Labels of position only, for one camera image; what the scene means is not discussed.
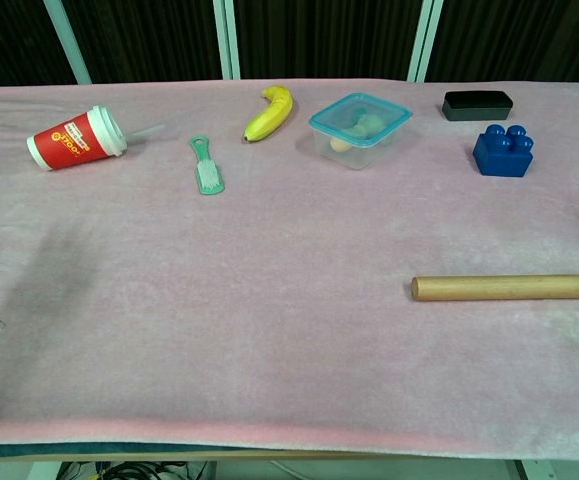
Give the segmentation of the red paper cup white lid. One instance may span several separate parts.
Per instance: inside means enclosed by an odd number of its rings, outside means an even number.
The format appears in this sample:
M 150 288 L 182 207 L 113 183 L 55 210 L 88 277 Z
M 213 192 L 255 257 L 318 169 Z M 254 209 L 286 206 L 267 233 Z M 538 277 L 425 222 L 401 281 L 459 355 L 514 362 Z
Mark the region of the red paper cup white lid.
M 109 110 L 90 110 L 26 139 L 28 151 L 42 169 L 60 170 L 121 156 L 125 135 Z

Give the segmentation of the clear drinking straw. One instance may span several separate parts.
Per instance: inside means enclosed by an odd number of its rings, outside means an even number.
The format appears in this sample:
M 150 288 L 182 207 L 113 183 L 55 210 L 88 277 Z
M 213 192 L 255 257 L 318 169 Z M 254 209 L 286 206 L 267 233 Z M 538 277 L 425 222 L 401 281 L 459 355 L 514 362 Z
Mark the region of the clear drinking straw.
M 151 126 L 151 127 L 145 128 L 145 129 L 131 132 L 130 134 L 127 135 L 127 141 L 128 142 L 141 141 L 142 139 L 146 139 L 146 138 L 150 137 L 151 135 L 154 135 L 154 134 L 160 132 L 164 127 L 165 127 L 164 124 L 159 124 L 159 125 L 155 125 L 155 126 Z

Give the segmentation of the white table leg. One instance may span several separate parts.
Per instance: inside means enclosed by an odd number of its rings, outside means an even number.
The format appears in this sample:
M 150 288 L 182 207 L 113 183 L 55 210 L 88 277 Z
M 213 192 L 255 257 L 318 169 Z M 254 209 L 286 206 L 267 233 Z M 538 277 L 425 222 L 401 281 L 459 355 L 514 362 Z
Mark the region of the white table leg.
M 507 460 L 509 480 L 550 480 L 549 469 L 536 460 Z
M 33 462 L 26 480 L 56 480 L 62 467 L 61 462 Z

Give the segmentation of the yellow banana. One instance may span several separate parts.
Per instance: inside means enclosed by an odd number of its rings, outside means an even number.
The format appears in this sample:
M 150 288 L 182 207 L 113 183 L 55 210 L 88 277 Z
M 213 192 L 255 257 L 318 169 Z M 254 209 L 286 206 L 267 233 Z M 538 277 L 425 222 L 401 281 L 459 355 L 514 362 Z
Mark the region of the yellow banana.
M 266 139 L 284 123 L 293 109 L 293 97 L 283 86 L 268 87 L 262 92 L 262 96 L 268 101 L 268 105 L 245 127 L 242 138 L 247 143 Z

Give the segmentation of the pink table cloth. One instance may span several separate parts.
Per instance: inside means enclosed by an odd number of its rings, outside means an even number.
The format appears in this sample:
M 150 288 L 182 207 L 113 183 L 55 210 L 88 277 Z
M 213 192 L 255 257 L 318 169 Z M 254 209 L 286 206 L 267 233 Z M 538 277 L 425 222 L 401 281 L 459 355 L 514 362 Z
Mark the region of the pink table cloth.
M 290 80 L 0 88 L 0 444 L 142 442 L 579 460 L 579 301 L 423 303 L 425 275 L 579 274 L 579 84 L 506 83 L 534 140 L 480 175 L 442 84 Z M 308 122 L 408 108 L 354 170 Z M 118 157 L 47 171 L 26 139 L 106 107 Z M 225 189 L 199 193 L 194 136 Z

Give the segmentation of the clear container blue lid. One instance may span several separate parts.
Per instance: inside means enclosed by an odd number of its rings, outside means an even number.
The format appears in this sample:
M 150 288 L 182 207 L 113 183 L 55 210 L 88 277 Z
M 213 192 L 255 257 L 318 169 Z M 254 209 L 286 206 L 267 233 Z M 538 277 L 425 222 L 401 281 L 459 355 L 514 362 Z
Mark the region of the clear container blue lid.
M 355 140 L 342 130 L 352 127 L 360 114 L 378 115 L 385 123 L 382 131 L 365 140 Z M 364 92 L 351 93 L 309 119 L 313 131 L 316 151 L 350 169 L 361 170 L 381 157 L 391 148 L 399 129 L 413 116 L 406 107 Z M 353 145 L 344 153 L 335 152 L 330 147 L 330 139 L 338 137 Z

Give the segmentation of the pale toy inside container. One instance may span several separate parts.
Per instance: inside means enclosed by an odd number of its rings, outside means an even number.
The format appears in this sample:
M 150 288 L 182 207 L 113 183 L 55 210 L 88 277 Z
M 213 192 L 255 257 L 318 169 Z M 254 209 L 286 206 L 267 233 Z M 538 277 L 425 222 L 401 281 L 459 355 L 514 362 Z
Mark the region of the pale toy inside container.
M 342 132 L 355 140 L 365 140 L 373 137 L 385 127 L 384 121 L 374 114 L 360 114 L 352 127 L 345 128 Z M 330 147 L 338 153 L 344 153 L 353 148 L 353 145 L 338 137 L 330 139 Z

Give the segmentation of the black rectangular box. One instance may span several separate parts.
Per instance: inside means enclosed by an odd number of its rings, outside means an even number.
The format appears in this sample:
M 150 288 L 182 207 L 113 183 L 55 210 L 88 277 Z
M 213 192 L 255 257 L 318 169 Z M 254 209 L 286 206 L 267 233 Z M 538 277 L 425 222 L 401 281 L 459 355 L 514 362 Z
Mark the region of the black rectangular box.
M 503 91 L 466 90 L 446 92 L 441 110 L 449 121 L 506 120 L 513 107 Z

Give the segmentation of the blue building block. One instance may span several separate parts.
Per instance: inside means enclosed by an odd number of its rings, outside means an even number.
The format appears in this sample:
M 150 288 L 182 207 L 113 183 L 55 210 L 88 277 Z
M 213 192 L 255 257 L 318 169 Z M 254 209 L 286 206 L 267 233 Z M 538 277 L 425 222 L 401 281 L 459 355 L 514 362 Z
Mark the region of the blue building block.
M 533 145 L 523 126 L 492 124 L 478 136 L 473 156 L 483 176 L 523 177 L 533 161 Z

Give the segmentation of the wooden rolling pin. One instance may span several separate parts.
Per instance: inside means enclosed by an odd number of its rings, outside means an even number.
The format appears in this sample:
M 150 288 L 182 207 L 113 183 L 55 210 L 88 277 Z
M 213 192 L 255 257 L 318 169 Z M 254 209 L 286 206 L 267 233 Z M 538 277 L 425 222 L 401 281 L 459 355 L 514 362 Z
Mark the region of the wooden rolling pin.
M 418 276 L 411 281 L 417 301 L 579 299 L 576 275 Z

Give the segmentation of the white partition post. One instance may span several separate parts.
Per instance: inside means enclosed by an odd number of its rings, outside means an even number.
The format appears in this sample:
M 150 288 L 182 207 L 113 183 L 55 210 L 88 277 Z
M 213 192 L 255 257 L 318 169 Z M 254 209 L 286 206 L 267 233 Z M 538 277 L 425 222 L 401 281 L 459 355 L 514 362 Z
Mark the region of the white partition post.
M 224 80 L 240 80 L 240 59 L 234 0 L 212 0 L 220 66 Z
M 43 0 L 67 62 L 78 85 L 91 85 L 92 79 L 62 0 Z
M 444 0 L 422 0 L 406 81 L 423 83 L 433 51 Z

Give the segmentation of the green handled brush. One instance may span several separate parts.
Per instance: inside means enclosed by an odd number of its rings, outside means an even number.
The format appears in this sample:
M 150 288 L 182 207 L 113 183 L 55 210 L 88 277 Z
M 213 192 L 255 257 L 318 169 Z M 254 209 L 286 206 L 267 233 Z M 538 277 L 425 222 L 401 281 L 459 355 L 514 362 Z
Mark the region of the green handled brush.
M 205 196 L 221 194 L 225 185 L 217 164 L 210 156 L 209 139 L 194 136 L 189 144 L 196 156 L 195 177 L 199 193 Z

